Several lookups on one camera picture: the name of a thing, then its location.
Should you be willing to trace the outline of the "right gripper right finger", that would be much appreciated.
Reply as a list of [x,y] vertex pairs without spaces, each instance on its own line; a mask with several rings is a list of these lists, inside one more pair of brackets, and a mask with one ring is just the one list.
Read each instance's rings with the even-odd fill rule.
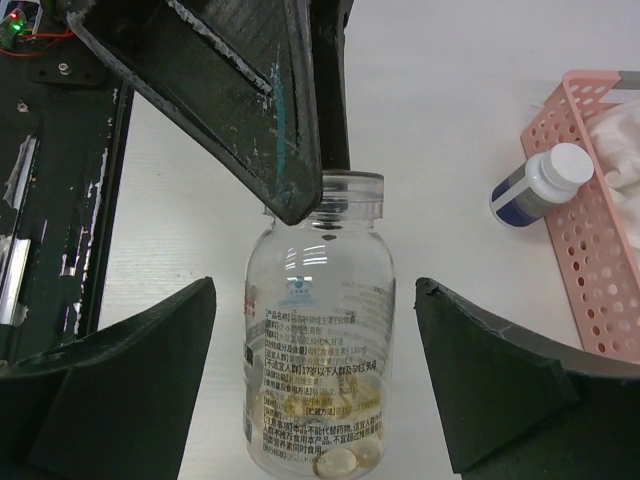
[[639,368],[539,335],[431,278],[415,311],[452,470],[635,479]]

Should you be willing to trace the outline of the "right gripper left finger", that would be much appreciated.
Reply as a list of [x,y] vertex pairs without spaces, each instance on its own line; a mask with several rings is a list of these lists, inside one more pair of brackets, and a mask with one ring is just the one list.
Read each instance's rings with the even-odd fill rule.
[[211,278],[1,369],[4,479],[175,479],[216,314]]

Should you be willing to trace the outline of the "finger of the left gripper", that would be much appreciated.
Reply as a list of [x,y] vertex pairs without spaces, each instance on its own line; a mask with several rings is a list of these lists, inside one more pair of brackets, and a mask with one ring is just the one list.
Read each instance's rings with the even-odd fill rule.
[[282,222],[318,204],[306,2],[71,1],[67,23]]
[[324,170],[351,169],[344,54],[345,29],[352,7],[352,1],[310,2],[316,109]]

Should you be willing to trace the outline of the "clear pill bottle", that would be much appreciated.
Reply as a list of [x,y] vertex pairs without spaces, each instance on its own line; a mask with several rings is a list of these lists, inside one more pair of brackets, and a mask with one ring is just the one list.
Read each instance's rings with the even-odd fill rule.
[[272,219],[245,277],[243,427],[278,479],[356,479],[384,456],[396,276],[384,179],[329,171],[317,208]]

